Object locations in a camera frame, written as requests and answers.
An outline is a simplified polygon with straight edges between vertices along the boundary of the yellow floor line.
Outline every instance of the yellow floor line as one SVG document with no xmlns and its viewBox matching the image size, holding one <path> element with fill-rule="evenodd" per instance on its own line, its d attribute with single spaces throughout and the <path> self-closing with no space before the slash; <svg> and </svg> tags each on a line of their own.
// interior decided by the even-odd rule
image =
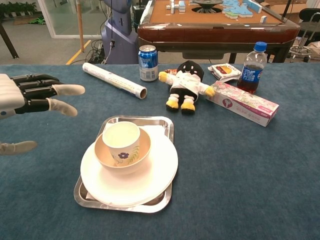
<svg viewBox="0 0 320 240">
<path fill-rule="evenodd" d="M 83 45 L 83 48 L 85 49 L 90 42 L 91 42 L 91 40 L 88 40 L 88 41 Z M 81 49 L 79 49 L 79 51 L 78 51 L 75 55 L 73 55 L 73 57 L 70 58 L 69 61 L 68 61 L 65 65 L 70 65 L 70 64 L 79 56 L 80 53 L 81 53 Z"/>
</svg>

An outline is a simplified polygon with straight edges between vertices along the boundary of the stuffed toy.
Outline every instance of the stuffed toy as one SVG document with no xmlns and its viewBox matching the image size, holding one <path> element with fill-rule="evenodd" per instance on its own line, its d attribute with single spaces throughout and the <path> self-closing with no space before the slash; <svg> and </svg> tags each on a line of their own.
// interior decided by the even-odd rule
<svg viewBox="0 0 320 240">
<path fill-rule="evenodd" d="M 194 114 L 196 111 L 195 102 L 199 94 L 213 97 L 214 89 L 202 83 L 204 71 L 201 66 L 194 61 L 182 63 L 176 70 L 176 75 L 165 71 L 159 72 L 159 80 L 171 85 L 170 96 L 166 102 L 166 109 L 178 111 L 179 105 L 183 114 Z"/>
</svg>

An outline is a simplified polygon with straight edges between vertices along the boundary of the soda can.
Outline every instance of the soda can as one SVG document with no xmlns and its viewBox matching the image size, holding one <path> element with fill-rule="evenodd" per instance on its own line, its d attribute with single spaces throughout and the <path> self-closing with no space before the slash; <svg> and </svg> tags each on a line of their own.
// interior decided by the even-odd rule
<svg viewBox="0 0 320 240">
<path fill-rule="evenodd" d="M 143 45 L 139 48 L 139 70 L 142 81 L 151 82 L 158 79 L 158 52 L 155 46 Z"/>
</svg>

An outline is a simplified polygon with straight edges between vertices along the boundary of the pink box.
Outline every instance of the pink box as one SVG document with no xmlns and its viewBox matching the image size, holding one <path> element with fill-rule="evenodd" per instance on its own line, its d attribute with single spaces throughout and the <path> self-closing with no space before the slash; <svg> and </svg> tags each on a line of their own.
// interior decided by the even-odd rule
<svg viewBox="0 0 320 240">
<path fill-rule="evenodd" d="M 230 111 L 239 114 L 261 126 L 266 127 L 276 115 L 279 105 L 243 91 L 225 82 L 216 81 L 211 85 L 215 91 L 213 97 L 206 97 Z"/>
</svg>

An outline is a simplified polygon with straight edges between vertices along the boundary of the purple flower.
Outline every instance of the purple flower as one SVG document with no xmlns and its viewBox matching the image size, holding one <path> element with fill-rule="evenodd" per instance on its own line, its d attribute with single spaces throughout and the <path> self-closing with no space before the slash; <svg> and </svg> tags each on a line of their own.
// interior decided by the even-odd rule
<svg viewBox="0 0 320 240">
<path fill-rule="evenodd" d="M 129 153 L 121 152 L 120 154 L 118 154 L 118 156 L 121 159 L 127 159 L 129 157 Z"/>
</svg>

